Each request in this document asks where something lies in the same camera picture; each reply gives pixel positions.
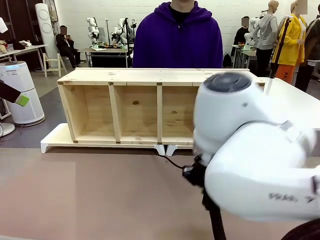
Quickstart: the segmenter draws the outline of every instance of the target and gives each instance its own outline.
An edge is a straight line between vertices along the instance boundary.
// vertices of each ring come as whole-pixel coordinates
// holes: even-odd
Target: wooden stool
[[[51,62],[57,62],[57,67],[52,67]],[[47,54],[43,53],[43,67],[44,67],[44,76],[45,77],[48,76],[47,72],[58,72],[59,77],[61,78],[61,65],[62,65],[65,73],[67,74],[68,71],[66,69],[66,66],[65,66],[63,59],[60,56],[60,53],[57,54],[56,59],[49,59]]]

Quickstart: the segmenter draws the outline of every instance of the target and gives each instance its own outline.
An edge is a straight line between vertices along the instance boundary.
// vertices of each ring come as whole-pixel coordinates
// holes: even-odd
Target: white lamp
[[[8,31],[5,21],[0,17],[0,33]],[[15,125],[11,123],[0,123],[0,137],[8,135],[15,130]]]

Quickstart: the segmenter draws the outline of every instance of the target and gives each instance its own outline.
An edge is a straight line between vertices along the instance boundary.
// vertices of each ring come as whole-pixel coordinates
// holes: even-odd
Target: black pants
[[[74,48],[65,48],[60,51],[61,56],[67,57],[70,60],[72,67],[80,64],[80,52]]]
[[[261,50],[259,48],[256,49],[256,58],[258,62],[256,75],[258,77],[265,77],[266,69],[269,66],[272,52],[273,52],[273,49],[268,49],[268,50]]]
[[[314,70],[314,66],[300,66],[296,76],[295,87],[306,93]]]

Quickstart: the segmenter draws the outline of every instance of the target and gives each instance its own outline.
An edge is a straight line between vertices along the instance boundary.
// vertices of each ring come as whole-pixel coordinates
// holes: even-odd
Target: yellow jacket
[[[293,16],[293,18],[291,19],[289,27],[286,31],[286,35],[284,38],[284,45],[280,54],[278,64],[295,66],[305,61],[305,45],[298,44],[297,42],[297,40],[301,38],[301,33],[302,33],[302,27],[300,25],[300,21],[296,17],[296,15],[291,14],[291,16]],[[300,16],[300,19],[304,23],[305,28],[307,28],[307,23],[305,19],[302,16]],[[286,21],[284,21],[283,27],[280,32],[279,43],[284,34],[285,24],[286,24]],[[302,39],[303,40],[306,39],[306,32],[303,34]],[[275,62],[278,54],[279,43],[276,46],[276,49],[273,55],[273,60],[272,60],[273,63]]]

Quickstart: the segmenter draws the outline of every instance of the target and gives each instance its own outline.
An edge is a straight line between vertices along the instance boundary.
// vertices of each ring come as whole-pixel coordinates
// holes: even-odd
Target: white air purifier
[[[45,120],[45,114],[26,62],[9,61],[0,63],[0,79],[30,98],[30,101],[24,107],[7,101],[16,125],[29,127]]]
[[[54,31],[52,29],[48,5],[44,3],[38,3],[35,5],[35,11],[39,22],[42,41],[47,45],[45,47],[46,55],[49,59],[57,59],[58,50]],[[55,61],[52,61],[50,64],[52,67],[58,66],[58,63]]]

